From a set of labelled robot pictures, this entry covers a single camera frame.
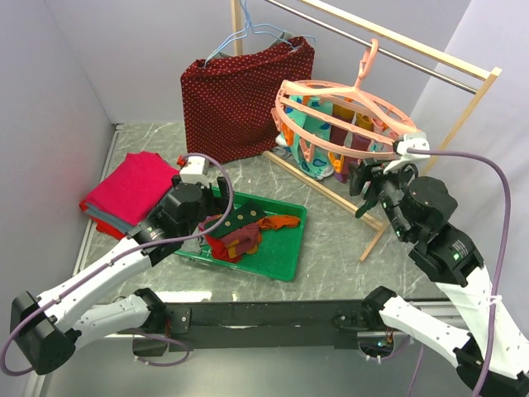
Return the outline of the pink round clip hanger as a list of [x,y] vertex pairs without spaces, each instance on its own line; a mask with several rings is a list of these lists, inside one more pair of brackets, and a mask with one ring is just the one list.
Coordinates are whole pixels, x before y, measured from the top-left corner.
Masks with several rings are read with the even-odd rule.
[[352,85],[314,79],[281,83],[271,109],[277,142],[306,175],[343,176],[353,161],[367,158],[401,165],[412,143],[426,142],[409,116],[361,88],[378,53],[379,43],[372,40]]

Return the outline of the maroon yellow striped sock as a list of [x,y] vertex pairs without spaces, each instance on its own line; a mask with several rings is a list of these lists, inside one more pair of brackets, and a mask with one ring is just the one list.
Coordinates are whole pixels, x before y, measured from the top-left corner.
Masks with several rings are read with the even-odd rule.
[[245,225],[221,239],[228,256],[235,258],[245,253],[255,253],[262,242],[260,225],[257,222]]

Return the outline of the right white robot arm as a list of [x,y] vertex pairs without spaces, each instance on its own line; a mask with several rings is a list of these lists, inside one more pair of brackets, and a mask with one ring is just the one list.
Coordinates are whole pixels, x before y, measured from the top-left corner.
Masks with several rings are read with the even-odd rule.
[[363,195],[362,217],[380,204],[398,240],[412,244],[412,262],[452,302],[467,326],[453,328],[379,286],[362,303],[363,323],[396,328],[443,356],[481,396],[528,394],[528,340],[493,298],[484,259],[471,238],[452,226],[456,200],[439,179],[415,165],[386,171],[382,160],[349,166],[350,195]]

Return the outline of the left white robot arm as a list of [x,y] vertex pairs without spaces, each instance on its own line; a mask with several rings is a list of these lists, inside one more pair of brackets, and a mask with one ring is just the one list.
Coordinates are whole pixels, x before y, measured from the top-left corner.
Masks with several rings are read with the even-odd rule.
[[97,302],[122,282],[158,265],[189,240],[207,217],[225,220],[232,209],[230,178],[218,178],[215,195],[208,180],[182,174],[150,211],[106,255],[77,275],[38,295],[26,291],[11,306],[9,343],[29,362],[29,371],[47,375],[73,354],[108,334],[139,329],[156,332],[165,321],[165,305],[151,289],[139,289],[116,304]]

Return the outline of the maroon purple hanging sock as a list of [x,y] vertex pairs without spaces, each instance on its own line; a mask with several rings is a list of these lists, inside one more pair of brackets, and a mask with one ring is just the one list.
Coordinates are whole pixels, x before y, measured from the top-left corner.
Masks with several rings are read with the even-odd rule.
[[[371,132],[374,130],[373,123],[368,116],[363,114],[356,116],[355,112],[350,109],[334,105],[332,116],[343,122],[354,123],[357,127],[364,128],[365,130]],[[352,148],[357,151],[367,151],[370,145],[370,139],[353,134],[336,126],[331,127],[330,140],[331,143],[335,145]],[[343,184],[346,183],[350,176],[349,164],[357,163],[358,161],[358,158],[346,157],[342,171],[334,173],[335,178]]]

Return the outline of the orange sock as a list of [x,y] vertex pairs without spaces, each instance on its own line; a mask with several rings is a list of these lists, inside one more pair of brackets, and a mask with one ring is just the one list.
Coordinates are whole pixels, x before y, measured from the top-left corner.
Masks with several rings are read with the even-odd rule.
[[300,218],[292,215],[273,215],[260,219],[258,224],[263,231],[277,231],[282,228],[295,228],[300,222]]

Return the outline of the grey white sock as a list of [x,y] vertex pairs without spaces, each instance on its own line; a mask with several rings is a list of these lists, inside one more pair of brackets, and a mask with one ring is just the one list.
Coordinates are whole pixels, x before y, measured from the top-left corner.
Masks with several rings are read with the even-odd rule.
[[196,237],[183,243],[181,250],[191,254],[200,255],[209,249],[209,244],[205,237]]

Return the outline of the red sock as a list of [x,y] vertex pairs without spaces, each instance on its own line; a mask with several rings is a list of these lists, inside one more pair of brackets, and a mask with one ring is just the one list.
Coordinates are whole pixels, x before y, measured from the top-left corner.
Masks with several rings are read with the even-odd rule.
[[210,237],[208,235],[206,235],[205,238],[207,244],[211,248],[212,258],[230,263],[238,263],[242,259],[242,256],[231,256],[229,250],[226,248],[225,244],[221,240]]

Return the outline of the dark red dotted garment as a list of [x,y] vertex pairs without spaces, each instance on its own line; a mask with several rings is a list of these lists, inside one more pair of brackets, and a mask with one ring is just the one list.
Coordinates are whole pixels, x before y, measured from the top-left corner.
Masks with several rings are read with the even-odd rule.
[[180,77],[188,151],[224,164],[271,150],[277,93],[285,80],[310,79],[314,57],[296,36],[257,53],[193,62]]

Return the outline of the teal patterned hanging sock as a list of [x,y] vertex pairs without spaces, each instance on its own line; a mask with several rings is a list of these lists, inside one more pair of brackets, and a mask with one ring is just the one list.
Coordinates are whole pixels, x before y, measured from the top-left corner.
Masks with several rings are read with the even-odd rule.
[[[306,106],[327,115],[332,115],[333,112],[333,104],[323,101],[319,97],[310,97]],[[286,108],[285,112],[289,119],[304,131],[311,133],[324,141],[330,140],[331,125],[329,123],[294,108]],[[316,180],[322,180],[332,176],[334,174],[334,168],[329,161],[326,150],[316,146],[314,148],[313,157],[310,160],[306,160],[303,148],[310,149],[311,145],[312,143],[310,141],[296,135],[293,138],[293,144],[289,146],[290,152],[301,171]]]

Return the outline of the green plastic tray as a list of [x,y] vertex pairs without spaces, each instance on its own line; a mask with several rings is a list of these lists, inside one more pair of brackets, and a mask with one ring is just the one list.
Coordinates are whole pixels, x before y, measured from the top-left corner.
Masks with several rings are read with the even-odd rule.
[[307,209],[302,205],[286,203],[271,198],[241,192],[234,193],[235,208],[239,208],[250,200],[255,201],[269,216],[290,215],[299,218],[300,223],[294,228],[282,227],[277,231],[265,231],[264,241],[258,246],[257,252],[244,254],[237,263],[222,261],[213,257],[209,245],[203,246],[199,253],[181,249],[176,251],[175,254],[209,265],[219,265],[275,280],[293,280],[302,245],[303,229],[307,220]]

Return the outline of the folded pink cloth stack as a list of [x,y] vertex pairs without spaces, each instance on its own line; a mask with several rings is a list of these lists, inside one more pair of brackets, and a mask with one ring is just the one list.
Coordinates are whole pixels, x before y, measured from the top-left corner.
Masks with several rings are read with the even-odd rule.
[[146,218],[178,173],[157,153],[129,153],[79,207],[96,223],[97,231],[120,240]]

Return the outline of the black base crossbar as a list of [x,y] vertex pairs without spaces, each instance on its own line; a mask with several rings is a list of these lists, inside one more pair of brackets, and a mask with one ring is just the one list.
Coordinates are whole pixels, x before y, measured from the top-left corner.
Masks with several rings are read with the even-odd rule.
[[191,350],[257,347],[356,349],[360,334],[388,329],[361,300],[168,303],[154,324],[138,327]]

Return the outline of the wooden clothes rack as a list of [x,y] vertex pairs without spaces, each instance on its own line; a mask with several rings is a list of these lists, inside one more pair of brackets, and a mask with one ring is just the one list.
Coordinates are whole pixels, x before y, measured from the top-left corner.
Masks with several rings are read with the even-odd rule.
[[[329,5],[322,1],[311,1],[309,6],[314,7],[320,11],[331,14],[335,17],[349,22],[352,25],[360,27],[366,31],[372,32],[376,35],[385,37],[399,45],[403,45],[418,54],[424,55],[428,58],[434,59],[439,63],[442,63],[452,69],[457,69],[460,72],[467,74],[475,79],[479,79],[482,85],[479,89],[473,89],[465,84],[461,84],[453,79],[446,77],[443,74],[438,74],[432,69],[425,68],[423,73],[430,75],[436,79],[444,81],[450,85],[456,86],[466,92],[472,94],[473,98],[469,105],[463,111],[458,118],[455,125],[451,128],[450,132],[446,135],[446,138],[441,143],[442,148],[446,148],[447,145],[454,139],[456,134],[465,124],[469,116],[476,109],[479,102],[483,99],[485,94],[492,87],[493,83],[502,73],[499,67],[494,68],[491,71],[487,71],[478,66],[472,65],[468,62],[455,58],[452,55],[448,55],[445,52],[436,50],[429,45],[424,45],[418,41],[415,41],[409,37],[400,35],[394,31],[369,22],[361,17],[357,17],[349,12],[345,12],[337,7]],[[281,85],[280,90],[274,100],[274,107],[272,109],[272,116],[274,123],[278,128],[279,132],[283,132],[286,135],[287,142],[293,142],[293,138],[299,135],[307,141],[312,143],[310,149],[303,148],[303,153],[306,160],[310,160],[314,154],[314,148],[316,146],[321,147],[329,151],[331,163],[335,168],[340,168],[344,165],[346,157],[355,157],[361,160],[365,158],[374,158],[376,160],[394,160],[395,154],[393,151],[390,152],[369,152],[369,151],[357,151],[344,146],[335,145],[329,141],[324,141],[311,133],[304,131],[301,127],[298,127],[293,121],[291,121],[285,112],[287,107],[297,109],[298,111],[305,112],[306,114],[319,118],[324,122],[328,122],[331,125],[347,130],[348,132],[355,133],[370,139],[371,141],[377,141],[386,145],[393,144],[395,140],[393,138],[384,137],[377,132],[369,132],[364,128],[357,127],[352,124],[340,121],[332,116],[312,110],[307,107],[307,101],[310,97],[316,96],[320,99],[327,100],[335,105],[343,108],[350,109],[355,114],[363,114],[370,117],[374,117],[379,120],[382,125],[390,128],[397,136],[402,137],[405,134],[418,133],[419,130],[414,126],[412,120],[402,111],[385,102],[383,99],[378,98],[370,93],[362,90],[361,84],[363,80],[369,75],[370,69],[374,64],[374,59],[377,54],[385,55],[389,58],[396,60],[402,64],[408,65],[414,69],[421,69],[421,66],[408,60],[404,59],[399,55],[383,50],[379,47],[378,42],[373,41],[371,43],[365,42],[364,47],[366,49],[365,54],[360,62],[359,73],[355,84],[352,86],[345,86],[335,84],[327,81],[320,80],[303,80],[300,82],[286,82]]]

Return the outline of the aluminium frame rail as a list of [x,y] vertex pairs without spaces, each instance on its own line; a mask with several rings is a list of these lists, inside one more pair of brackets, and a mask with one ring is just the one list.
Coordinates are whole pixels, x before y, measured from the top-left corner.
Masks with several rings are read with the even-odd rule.
[[97,234],[92,222],[73,276],[37,297],[37,308],[44,311],[36,331],[45,333],[40,349],[43,357],[34,365],[39,375],[55,371],[91,341],[137,328],[148,317],[146,303],[135,295],[114,304],[104,300],[130,278],[150,269],[150,260],[134,251],[113,265],[112,258],[137,243],[127,237],[117,240]]

